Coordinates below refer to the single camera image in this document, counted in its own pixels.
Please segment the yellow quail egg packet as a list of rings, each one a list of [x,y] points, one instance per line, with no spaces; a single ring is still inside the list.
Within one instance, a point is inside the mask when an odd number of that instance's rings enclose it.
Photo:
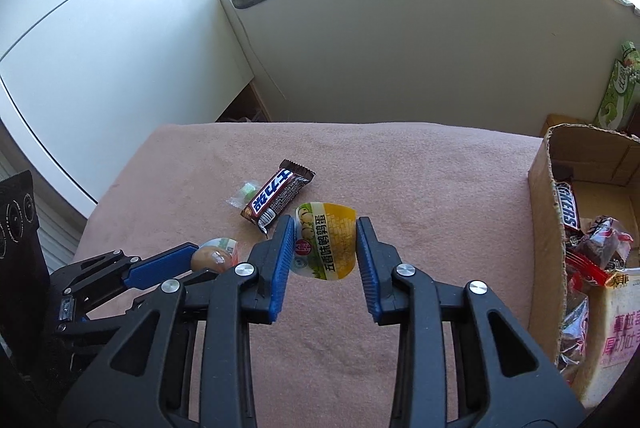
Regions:
[[[334,203],[309,202],[296,208],[291,270],[306,278],[338,281],[356,266],[354,209]]]

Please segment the packaged toast bread slices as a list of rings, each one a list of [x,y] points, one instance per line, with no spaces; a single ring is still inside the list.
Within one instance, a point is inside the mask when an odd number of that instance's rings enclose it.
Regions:
[[[585,361],[572,388],[585,408],[595,408],[612,390],[639,346],[639,269],[614,272],[590,289]]]

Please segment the small clear green candy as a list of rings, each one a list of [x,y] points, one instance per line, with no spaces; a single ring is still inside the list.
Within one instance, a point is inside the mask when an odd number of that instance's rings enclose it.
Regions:
[[[244,181],[239,190],[230,196],[226,202],[237,209],[243,209],[254,199],[261,187],[262,185],[259,182]]]

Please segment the brown egg in packet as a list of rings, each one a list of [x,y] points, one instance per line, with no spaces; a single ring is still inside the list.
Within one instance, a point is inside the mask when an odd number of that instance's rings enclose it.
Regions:
[[[230,237],[217,237],[202,244],[192,255],[192,271],[203,269],[221,274],[239,262],[238,242]]]

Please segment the white cabinet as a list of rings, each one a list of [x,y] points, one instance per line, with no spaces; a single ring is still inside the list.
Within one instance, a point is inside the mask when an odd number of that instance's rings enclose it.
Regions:
[[[1,119],[88,216],[157,127],[210,123],[253,73],[221,0],[1,0]]]

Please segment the green tissue box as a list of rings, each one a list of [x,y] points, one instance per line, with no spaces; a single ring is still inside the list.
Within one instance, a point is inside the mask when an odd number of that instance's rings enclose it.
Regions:
[[[629,109],[639,101],[639,50],[631,40],[623,42],[622,55],[614,61],[610,79],[606,85],[592,124],[614,130],[625,124]]]

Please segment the Snickers chocolate bar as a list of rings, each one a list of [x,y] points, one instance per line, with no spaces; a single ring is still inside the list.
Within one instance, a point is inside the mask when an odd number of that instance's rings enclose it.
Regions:
[[[573,170],[563,165],[553,165],[552,174],[556,198],[558,199],[562,225],[565,231],[565,244],[575,248],[585,235],[580,226],[580,216],[573,185]]]

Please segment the cardboard box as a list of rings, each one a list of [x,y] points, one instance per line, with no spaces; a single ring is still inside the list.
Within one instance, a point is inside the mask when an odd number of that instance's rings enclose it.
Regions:
[[[611,216],[638,240],[639,140],[589,125],[556,125],[542,138],[529,168],[535,270],[528,330],[551,361],[559,356],[566,304],[565,232],[553,185],[556,167],[572,176],[584,226],[598,216]]]

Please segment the pink table cloth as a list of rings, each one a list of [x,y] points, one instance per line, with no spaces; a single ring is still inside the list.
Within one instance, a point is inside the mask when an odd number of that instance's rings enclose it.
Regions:
[[[294,257],[277,322],[250,334],[263,427],[384,427],[398,330],[376,325],[355,255],[356,221],[437,281],[488,284],[521,321],[532,300],[528,171],[535,137],[433,124],[166,126],[99,201],[77,258],[151,256],[234,240],[245,260],[270,191],[292,185],[284,161],[314,178],[288,203]]]

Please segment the red clear snack packet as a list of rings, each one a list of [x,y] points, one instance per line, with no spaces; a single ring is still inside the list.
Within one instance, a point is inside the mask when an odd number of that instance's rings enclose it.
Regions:
[[[566,310],[561,326],[558,367],[566,378],[573,376],[585,361],[589,325],[589,299],[582,292],[567,295]]]

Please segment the red clear date packet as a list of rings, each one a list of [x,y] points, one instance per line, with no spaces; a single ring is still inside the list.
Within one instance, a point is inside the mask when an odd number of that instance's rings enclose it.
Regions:
[[[602,287],[627,266],[634,238],[610,216],[599,216],[579,240],[571,241],[565,260],[590,285]]]

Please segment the Japanese Snickers bar wrapper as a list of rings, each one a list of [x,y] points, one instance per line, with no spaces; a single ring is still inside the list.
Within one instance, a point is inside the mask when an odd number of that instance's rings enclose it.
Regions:
[[[278,216],[294,200],[299,191],[311,183],[316,173],[289,159],[284,159],[274,174],[241,211],[265,235]]]

